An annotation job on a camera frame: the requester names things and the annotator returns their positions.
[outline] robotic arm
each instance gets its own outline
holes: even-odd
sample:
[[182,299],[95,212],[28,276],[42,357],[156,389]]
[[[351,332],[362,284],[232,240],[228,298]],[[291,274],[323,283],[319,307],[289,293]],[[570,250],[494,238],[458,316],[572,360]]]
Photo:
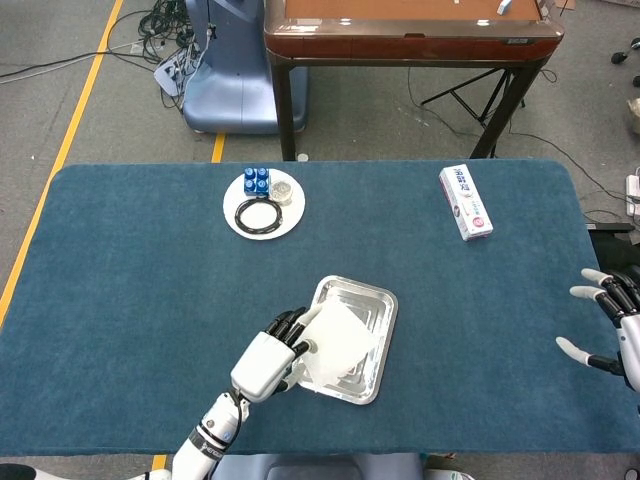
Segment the robotic arm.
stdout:
[[[154,470],[130,480],[203,480],[215,471],[249,416],[249,405],[293,387],[304,367],[292,363],[307,351],[310,340],[298,342],[303,330],[320,311],[299,308],[284,312],[258,333],[231,371],[231,388],[205,413],[173,458],[172,472]],[[0,465],[7,480],[65,480],[26,465]]]
[[571,295],[598,303],[616,329],[620,351],[618,358],[593,355],[573,345],[564,337],[556,343],[569,357],[588,367],[622,376],[629,388],[640,392],[640,287],[628,276],[611,275],[585,268],[582,276],[597,287],[572,287]]

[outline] yellow floor line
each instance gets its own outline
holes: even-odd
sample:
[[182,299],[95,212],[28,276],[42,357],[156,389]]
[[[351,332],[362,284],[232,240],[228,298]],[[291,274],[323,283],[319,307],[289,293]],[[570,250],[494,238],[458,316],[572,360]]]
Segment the yellow floor line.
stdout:
[[[107,20],[107,25],[104,29],[104,33],[102,34],[102,39],[100,40],[100,45],[98,45],[97,51],[99,52],[103,52],[107,49],[107,36],[109,34],[111,26],[118,18],[118,13],[120,12],[120,8],[122,7],[122,2],[123,0],[116,0],[113,8],[111,9],[111,15],[109,15],[109,20]],[[69,127],[67,127],[67,133],[62,140],[62,145],[60,146],[60,150],[58,150],[58,155],[56,156],[56,161],[53,164],[51,173],[49,173],[49,178],[47,179],[47,183],[44,186],[42,195],[40,195],[40,201],[36,206],[36,211],[34,212],[33,217],[31,218],[31,223],[27,228],[27,233],[24,236],[24,240],[22,241],[20,250],[18,250],[16,261],[11,268],[11,272],[9,273],[9,279],[7,280],[7,284],[5,285],[4,291],[2,292],[2,297],[0,297],[0,328],[2,328],[2,324],[4,323],[4,319],[7,315],[7,310],[9,310],[9,303],[11,302],[11,297],[13,296],[16,284],[18,283],[18,277],[20,276],[20,272],[22,271],[22,266],[24,265],[24,260],[27,256],[27,251],[29,250],[31,239],[33,238],[33,234],[36,231],[38,222],[40,221],[42,207],[44,206],[44,201],[46,200],[47,193],[49,192],[49,185],[51,184],[51,180],[53,179],[54,175],[58,173],[58,171],[60,171],[60,169],[64,165],[65,160],[67,159],[67,154],[71,149],[73,137],[76,134],[76,130],[78,129],[78,125],[80,124],[80,119],[82,118],[84,109],[87,106],[89,95],[91,95],[93,84],[95,83],[96,77],[98,76],[98,71],[100,70],[103,56],[104,55],[96,55],[93,59],[91,69],[89,70],[89,75],[87,76],[87,81],[85,82],[82,93],[80,94],[80,98],[78,99],[78,104],[76,105],[76,109],[74,110],[73,116],[71,117]]]
[[222,152],[224,151],[224,133],[216,134],[216,143],[213,144],[213,153],[211,154],[211,163],[222,162]]
[[151,470],[162,470],[167,466],[166,455],[154,455],[153,462],[151,463]]

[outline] gray floor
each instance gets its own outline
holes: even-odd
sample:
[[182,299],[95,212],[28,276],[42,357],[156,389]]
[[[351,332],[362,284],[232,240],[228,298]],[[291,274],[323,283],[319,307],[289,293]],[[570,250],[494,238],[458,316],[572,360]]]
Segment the gray floor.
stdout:
[[[125,0],[121,15],[151,3]],[[0,1],[0,74],[94,50],[111,8],[110,1]],[[631,85],[640,74],[640,54],[619,67],[609,57],[640,35],[640,9],[581,0],[563,19],[567,34],[548,66],[558,82],[536,81],[513,131],[556,143],[607,189],[623,191],[624,177],[640,166],[640,137],[629,129],[626,107],[627,99],[640,94]],[[123,23],[112,44],[135,40],[135,27],[135,19]],[[0,285],[8,278],[90,63],[0,85]],[[421,99],[469,76],[469,71],[414,69],[412,90]],[[473,136],[456,135],[433,114],[413,107],[406,69],[318,68],[312,70],[311,88],[311,115],[298,146],[312,161],[464,158],[473,148]],[[479,106],[490,89],[485,82],[465,95]],[[479,133],[451,98],[431,107],[455,130]],[[163,108],[148,73],[105,58],[66,163],[208,162],[213,142],[212,135],[193,133],[175,110]],[[624,218],[622,201],[601,192],[548,144],[504,135],[498,154],[562,162],[584,211],[612,212],[590,214],[602,221]],[[279,161],[277,138],[229,136],[223,161],[243,160]],[[526,423],[513,428],[526,434]],[[151,465],[151,457],[134,455],[24,460],[57,475],[87,479],[124,478]],[[461,455],[444,463],[478,479],[622,478],[630,465],[640,466],[640,455]]]

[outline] white plate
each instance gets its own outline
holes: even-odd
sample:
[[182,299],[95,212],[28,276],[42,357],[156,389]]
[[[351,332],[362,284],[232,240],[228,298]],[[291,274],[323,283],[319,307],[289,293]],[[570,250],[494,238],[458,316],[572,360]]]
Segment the white plate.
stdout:
[[[267,233],[265,235],[252,235],[250,233],[243,232],[236,225],[235,215],[238,206],[245,200],[253,197],[248,197],[244,194],[244,173],[236,178],[229,188],[227,188],[224,194],[224,200],[222,204],[222,210],[224,212],[224,218],[229,226],[238,235],[251,240],[271,240],[272,238],[278,238],[285,233],[290,232],[295,227],[304,213],[305,198],[304,191],[300,184],[291,175],[284,173],[281,170],[275,168],[269,169],[269,182],[274,184],[278,181],[287,182],[291,185],[293,193],[291,194],[291,203],[286,206],[280,206],[282,209],[282,225],[277,230]],[[276,212],[273,207],[257,203],[249,207],[242,214],[242,221],[251,228],[261,228],[271,225],[276,219]]]

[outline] blue machine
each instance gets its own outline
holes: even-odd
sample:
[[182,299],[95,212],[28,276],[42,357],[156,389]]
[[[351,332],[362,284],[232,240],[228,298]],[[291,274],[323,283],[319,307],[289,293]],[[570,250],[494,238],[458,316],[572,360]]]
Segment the blue machine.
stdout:
[[[201,48],[207,44],[209,18],[215,25],[209,49],[185,93],[187,124],[212,133],[278,133],[264,43],[263,0],[186,0],[186,5]],[[293,125],[302,130],[307,121],[309,73],[299,67],[290,75]]]

